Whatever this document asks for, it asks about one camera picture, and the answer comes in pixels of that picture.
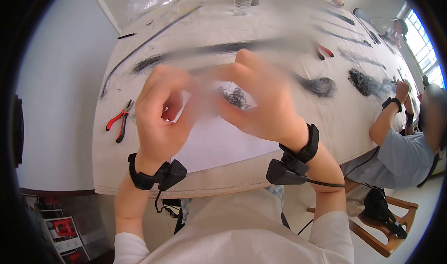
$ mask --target black wrist strap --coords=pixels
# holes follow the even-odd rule
[[[134,182],[135,187],[142,190],[152,189],[155,183],[160,183],[158,181],[159,174],[162,173],[160,170],[164,170],[169,166],[169,162],[163,163],[163,165],[157,170],[157,172],[153,176],[146,175],[144,173],[137,173],[135,170],[135,157],[137,153],[130,154],[127,158],[129,162],[129,173],[131,175],[131,179]]]
[[[407,110],[405,110],[405,115],[407,115],[407,123],[412,123],[413,122],[413,118],[414,118],[414,113],[413,114],[408,114]]]
[[[401,112],[402,111],[402,104],[400,103],[399,99],[397,99],[395,97],[394,98],[388,97],[388,99],[385,102],[383,102],[383,104],[382,104],[382,111],[385,110],[385,108],[392,102],[396,103],[399,106],[399,112]]]
[[[299,153],[296,154],[288,147],[279,144],[279,148],[284,151],[281,161],[284,162],[289,170],[300,175],[304,175],[309,169],[306,163],[315,156],[318,150],[318,141],[320,139],[320,132],[317,127],[313,124],[307,124],[307,126],[309,129],[309,141]]]

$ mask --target plastic bag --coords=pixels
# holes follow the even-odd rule
[[[125,10],[124,14],[129,21],[138,20],[143,14],[168,4],[172,0],[132,0]]]

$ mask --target wooden chair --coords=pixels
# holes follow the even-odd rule
[[[386,196],[388,204],[395,205],[397,207],[401,207],[404,209],[408,209],[408,212],[405,216],[400,217],[395,214],[394,217],[396,218],[397,222],[399,222],[402,226],[405,225],[405,232],[407,234],[410,232],[411,226],[413,225],[414,216],[416,215],[416,210],[418,208],[418,205],[411,202],[406,202],[403,200],[399,200],[393,197]],[[315,208],[308,208],[308,212],[314,213]],[[352,232],[354,232],[357,236],[359,236],[363,241],[365,241],[367,244],[369,244],[373,249],[375,249],[378,253],[385,257],[389,257],[392,252],[398,248],[403,242],[404,239],[398,238],[396,234],[392,233],[388,227],[386,227],[383,223],[378,222],[376,220],[373,220],[369,217],[366,217],[362,214],[357,216],[361,222],[364,224],[376,228],[380,230],[382,233],[385,234],[385,236],[388,239],[387,244],[383,244],[378,239],[374,238],[370,233],[368,233],[365,229],[361,228],[357,223],[353,222],[352,220],[349,220],[349,229],[351,229]]]

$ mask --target window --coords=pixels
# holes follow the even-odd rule
[[[408,26],[407,44],[416,58],[423,75],[428,76],[429,82],[434,82],[445,88],[444,76],[436,58],[433,45],[425,32],[425,28],[417,17],[414,10],[410,10],[405,23]]]

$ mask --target floor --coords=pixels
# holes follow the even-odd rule
[[[427,225],[431,219],[434,208],[438,201],[439,192],[442,186],[443,177],[429,180],[421,189],[406,189],[400,191],[387,190],[387,195],[419,204],[413,227],[405,242],[389,257],[385,258],[373,250],[362,239],[351,233],[355,248],[355,263],[376,264],[376,263],[405,263],[412,251],[419,243]],[[113,246],[115,236],[114,220],[114,196],[99,195],[100,211],[104,222],[107,238]],[[157,247],[172,237],[176,225],[176,219],[163,211],[157,213],[154,208],[154,200],[149,200],[143,218],[143,231],[149,251],[154,251]],[[315,206],[315,193],[309,183],[302,185],[286,185],[284,195],[284,215],[286,216],[291,230],[298,233],[310,220],[313,214],[307,212],[308,207]],[[390,210],[397,215],[405,215],[405,211],[395,206],[390,206]],[[384,235],[370,227],[365,229],[384,242]],[[309,225],[300,236],[309,239],[311,225]]]

